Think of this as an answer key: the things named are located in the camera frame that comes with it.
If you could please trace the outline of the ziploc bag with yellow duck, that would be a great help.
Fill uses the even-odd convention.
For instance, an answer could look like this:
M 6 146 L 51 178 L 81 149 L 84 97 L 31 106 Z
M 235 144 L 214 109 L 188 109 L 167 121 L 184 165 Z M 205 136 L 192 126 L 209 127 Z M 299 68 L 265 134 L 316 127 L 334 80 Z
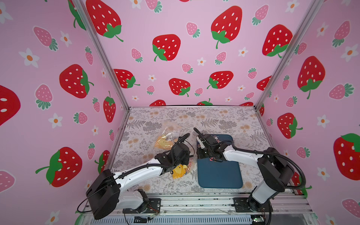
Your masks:
M 171 172 L 172 178 L 176 180 L 190 174 L 193 169 L 193 165 L 194 165 L 194 158 L 191 157 L 187 165 L 180 164 L 172 170 Z

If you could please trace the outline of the clear ziploc candy bag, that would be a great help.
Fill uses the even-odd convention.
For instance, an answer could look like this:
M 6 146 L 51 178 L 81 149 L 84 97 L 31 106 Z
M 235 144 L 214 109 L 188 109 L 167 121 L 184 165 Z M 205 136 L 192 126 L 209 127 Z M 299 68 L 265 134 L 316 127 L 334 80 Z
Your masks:
M 171 150 L 175 142 L 179 139 L 182 127 L 174 122 L 163 122 L 160 133 L 156 138 L 154 148 L 165 151 Z

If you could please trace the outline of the pile of colourful candies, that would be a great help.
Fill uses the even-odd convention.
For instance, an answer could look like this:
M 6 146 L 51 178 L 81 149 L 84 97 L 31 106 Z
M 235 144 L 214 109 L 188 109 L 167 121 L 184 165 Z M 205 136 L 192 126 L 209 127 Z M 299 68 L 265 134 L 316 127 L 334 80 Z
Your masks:
M 210 159 L 215 162 L 223 162 L 220 152 L 220 141 L 218 137 L 210 135 L 209 143 L 212 144 L 208 150 Z

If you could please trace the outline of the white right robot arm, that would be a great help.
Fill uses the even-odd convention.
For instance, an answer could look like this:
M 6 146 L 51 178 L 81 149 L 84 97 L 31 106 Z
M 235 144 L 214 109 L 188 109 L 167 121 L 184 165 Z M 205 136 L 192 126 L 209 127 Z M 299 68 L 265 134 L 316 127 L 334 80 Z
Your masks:
M 295 170 L 303 176 L 301 169 L 288 157 L 281 155 L 276 149 L 269 147 L 265 151 L 245 150 L 237 148 L 233 140 L 219 141 L 213 135 L 202 134 L 196 137 L 199 160 L 208 159 L 213 163 L 245 164 L 260 171 L 261 182 L 253 189 L 241 208 L 259 212 L 270 199 L 286 189 L 299 189 L 303 186 L 289 185 Z

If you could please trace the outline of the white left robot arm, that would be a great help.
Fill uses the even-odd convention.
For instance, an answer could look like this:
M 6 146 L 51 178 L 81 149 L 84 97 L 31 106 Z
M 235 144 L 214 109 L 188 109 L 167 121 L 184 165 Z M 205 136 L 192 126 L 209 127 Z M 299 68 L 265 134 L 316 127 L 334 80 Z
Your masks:
M 137 213 L 153 210 L 151 201 L 142 189 L 133 192 L 129 188 L 145 180 L 172 172 L 179 165 L 188 165 L 189 147 L 177 142 L 169 151 L 157 154 L 150 161 L 123 172 L 104 170 L 86 192 L 87 201 L 96 220 L 116 209 L 129 209 Z

